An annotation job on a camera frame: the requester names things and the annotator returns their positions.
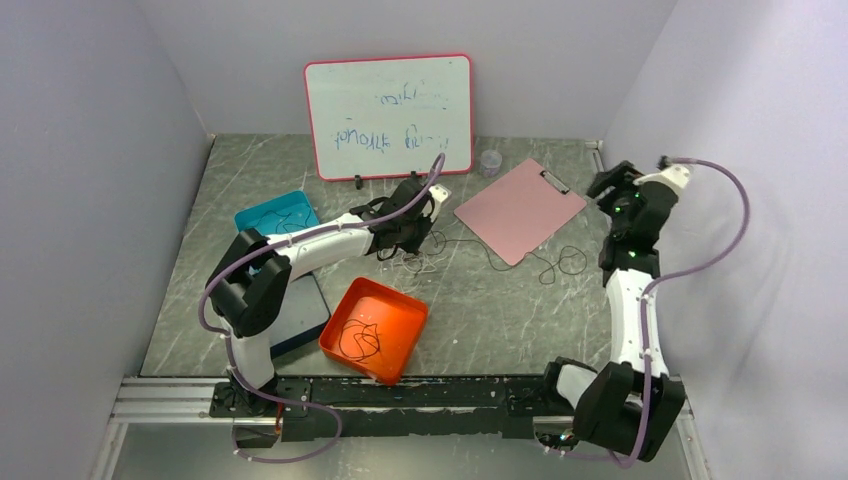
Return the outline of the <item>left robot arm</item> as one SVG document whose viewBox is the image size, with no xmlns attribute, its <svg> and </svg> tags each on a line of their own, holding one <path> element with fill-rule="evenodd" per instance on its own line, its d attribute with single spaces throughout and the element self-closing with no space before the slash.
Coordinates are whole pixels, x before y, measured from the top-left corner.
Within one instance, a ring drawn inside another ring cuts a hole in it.
<svg viewBox="0 0 848 480">
<path fill-rule="evenodd" d="M 389 196 L 351 208 L 335 220 L 281 235 L 239 233 L 213 270 L 198 305 L 201 326 L 218 334 L 237 403 L 261 416 L 277 400 L 269 330 L 289 284 L 316 269 L 385 250 L 415 253 L 451 197 L 450 190 L 416 177 Z"/>
</svg>

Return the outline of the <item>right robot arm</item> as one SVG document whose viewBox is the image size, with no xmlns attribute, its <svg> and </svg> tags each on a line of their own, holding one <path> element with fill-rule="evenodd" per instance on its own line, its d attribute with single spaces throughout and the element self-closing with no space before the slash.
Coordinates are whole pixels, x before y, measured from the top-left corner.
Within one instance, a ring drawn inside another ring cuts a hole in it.
<svg viewBox="0 0 848 480">
<path fill-rule="evenodd" d="M 606 450 L 620 467 L 649 462 L 674 426 L 686 393 L 666 366 L 656 314 L 661 278 L 655 245 L 690 172 L 665 162 L 643 174 L 629 161 L 595 175 L 586 190 L 609 221 L 598 257 L 611 312 L 611 356 L 599 371 L 575 360 L 550 363 L 539 391 L 550 413 L 574 409 L 570 425 L 536 427 L 549 452 L 572 454 L 580 442 Z"/>
</svg>

